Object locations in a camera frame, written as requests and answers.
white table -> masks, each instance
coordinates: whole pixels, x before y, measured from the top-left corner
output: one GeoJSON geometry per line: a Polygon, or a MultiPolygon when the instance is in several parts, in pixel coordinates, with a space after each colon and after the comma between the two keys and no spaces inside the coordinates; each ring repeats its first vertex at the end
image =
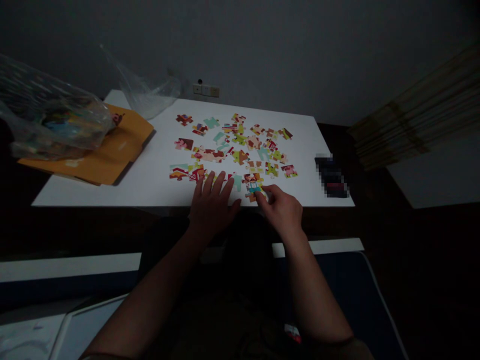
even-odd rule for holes
{"type": "MultiPolygon", "coordinates": [[[[105,102],[122,108],[130,109],[124,94],[119,90],[112,90],[105,102]]],[[[124,207],[177,207],[189,206],[195,187],[194,181],[183,178],[182,181],[169,178],[170,165],[193,164],[191,152],[175,149],[174,141],[178,138],[194,140],[194,147],[204,145],[206,149],[216,149],[214,136],[222,131],[221,127],[210,129],[205,136],[192,133],[192,125],[202,123],[204,119],[215,117],[220,125],[231,124],[233,114],[238,113],[246,117],[244,124],[245,135],[252,135],[250,127],[259,124],[279,130],[287,128],[293,135],[291,140],[285,140],[281,135],[278,138],[278,149],[285,153],[288,164],[293,164],[298,172],[297,177],[285,178],[279,168],[279,176],[271,179],[270,175],[263,174],[264,185],[277,184],[285,192],[295,196],[304,207],[353,207],[351,197],[326,197],[319,174],[315,166],[317,154],[330,154],[329,148],[312,116],[295,115],[283,112],[258,110],[247,107],[220,105],[203,101],[178,99],[172,106],[163,111],[150,122],[157,133],[143,150],[128,173],[118,186],[95,186],[88,183],[67,179],[60,176],[51,176],[41,192],[33,202],[33,206],[124,206],[124,207]],[[193,123],[181,126],[177,115],[192,116],[193,123]]],[[[249,153],[251,160],[259,161],[256,150],[249,151],[246,146],[239,146],[231,142],[235,149],[242,148],[249,153]]],[[[228,156],[222,163],[201,161],[204,168],[219,173],[224,170],[227,174],[236,172],[243,176],[249,171],[247,164],[240,166],[228,156]]],[[[242,206],[257,206],[250,203],[245,194],[245,185],[241,191],[235,189],[230,195],[230,204],[235,199],[242,199],[242,206]]]]}

plastic bag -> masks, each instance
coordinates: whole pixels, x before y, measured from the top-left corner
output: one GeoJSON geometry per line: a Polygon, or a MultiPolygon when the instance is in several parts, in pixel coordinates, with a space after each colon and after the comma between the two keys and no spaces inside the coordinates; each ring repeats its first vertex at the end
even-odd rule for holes
{"type": "Polygon", "coordinates": [[[12,156],[80,158],[114,127],[95,95],[0,54],[0,118],[10,127],[12,156]]]}
{"type": "Polygon", "coordinates": [[[140,77],[120,63],[102,44],[100,48],[118,70],[121,78],[120,89],[125,94],[131,109],[144,119],[153,119],[180,96],[182,84],[177,78],[172,76],[140,77]]]}

orange cardboard box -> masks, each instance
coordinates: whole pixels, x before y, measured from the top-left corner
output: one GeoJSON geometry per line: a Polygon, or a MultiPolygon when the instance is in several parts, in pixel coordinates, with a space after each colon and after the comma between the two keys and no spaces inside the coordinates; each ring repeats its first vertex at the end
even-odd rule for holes
{"type": "Polygon", "coordinates": [[[89,151],[79,159],[46,161],[22,158],[18,162],[94,185],[113,185],[117,180],[120,181],[155,134],[155,129],[133,110],[105,105],[119,123],[105,136],[98,149],[89,151]]]}

white wall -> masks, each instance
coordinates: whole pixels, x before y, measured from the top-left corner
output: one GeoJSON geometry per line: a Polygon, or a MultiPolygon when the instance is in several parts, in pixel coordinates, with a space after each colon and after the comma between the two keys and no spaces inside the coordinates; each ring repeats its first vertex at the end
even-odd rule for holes
{"type": "Polygon", "coordinates": [[[0,52],[104,97],[104,43],[141,75],[173,71],[184,98],[201,78],[210,101],[352,125],[471,43],[472,3],[2,1],[0,52]]]}
{"type": "Polygon", "coordinates": [[[414,209],[480,202],[480,131],[388,166],[414,209]]]}

wall outlet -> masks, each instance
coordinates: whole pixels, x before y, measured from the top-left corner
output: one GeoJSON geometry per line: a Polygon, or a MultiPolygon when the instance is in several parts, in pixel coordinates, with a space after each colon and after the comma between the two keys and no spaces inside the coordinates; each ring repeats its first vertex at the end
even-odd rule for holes
{"type": "Polygon", "coordinates": [[[202,85],[193,84],[193,93],[194,94],[202,94],[202,85]]]}
{"type": "Polygon", "coordinates": [[[202,85],[201,86],[201,94],[205,96],[210,96],[210,86],[202,85]]]}
{"type": "Polygon", "coordinates": [[[214,86],[210,87],[210,96],[218,98],[220,96],[220,88],[214,86]]]}

